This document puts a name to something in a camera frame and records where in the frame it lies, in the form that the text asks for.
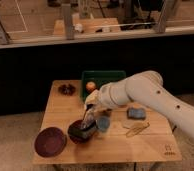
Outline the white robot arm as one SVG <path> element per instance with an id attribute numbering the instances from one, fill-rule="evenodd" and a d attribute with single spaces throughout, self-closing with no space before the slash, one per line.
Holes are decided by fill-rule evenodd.
<path id="1" fill-rule="evenodd" d="M 163 78 L 156 71 L 144 71 L 94 90 L 85 99 L 94 110 L 115 109 L 136 101 L 164 115 L 194 138 L 194 106 L 183 102 L 163 87 Z"/>

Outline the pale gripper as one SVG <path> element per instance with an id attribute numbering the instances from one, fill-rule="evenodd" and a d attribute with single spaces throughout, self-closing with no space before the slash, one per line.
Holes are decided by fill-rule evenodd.
<path id="1" fill-rule="evenodd" d="M 99 100 L 98 100 L 98 90 L 94 90 L 91 92 L 85 99 L 84 102 L 84 109 L 89 110 L 89 109 L 94 109 L 97 110 L 100 105 L 99 105 Z"/>

